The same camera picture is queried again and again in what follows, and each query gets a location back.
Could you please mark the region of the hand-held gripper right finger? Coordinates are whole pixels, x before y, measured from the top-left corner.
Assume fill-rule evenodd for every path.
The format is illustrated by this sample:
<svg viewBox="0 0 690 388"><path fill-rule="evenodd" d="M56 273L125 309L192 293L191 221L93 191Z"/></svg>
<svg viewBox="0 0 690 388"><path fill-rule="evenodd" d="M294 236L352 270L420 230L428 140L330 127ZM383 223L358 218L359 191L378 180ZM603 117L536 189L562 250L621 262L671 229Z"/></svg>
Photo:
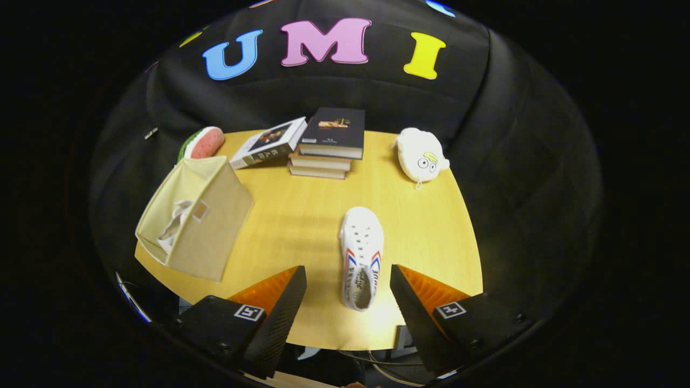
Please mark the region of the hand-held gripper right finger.
<svg viewBox="0 0 690 388"><path fill-rule="evenodd" d="M424 368L441 376L483 368L541 328L541 321L491 293L470 296L403 265L390 290Z"/></svg>

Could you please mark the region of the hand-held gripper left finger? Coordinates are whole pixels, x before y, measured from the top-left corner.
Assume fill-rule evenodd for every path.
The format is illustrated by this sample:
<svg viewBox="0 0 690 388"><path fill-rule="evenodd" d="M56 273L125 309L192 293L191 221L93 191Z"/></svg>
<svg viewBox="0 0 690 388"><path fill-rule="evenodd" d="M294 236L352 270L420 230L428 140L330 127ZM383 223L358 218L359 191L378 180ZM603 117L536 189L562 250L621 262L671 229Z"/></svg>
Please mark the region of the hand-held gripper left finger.
<svg viewBox="0 0 690 388"><path fill-rule="evenodd" d="M172 334L224 368L272 378L306 287L296 266L232 297L207 295L173 319Z"/></svg>

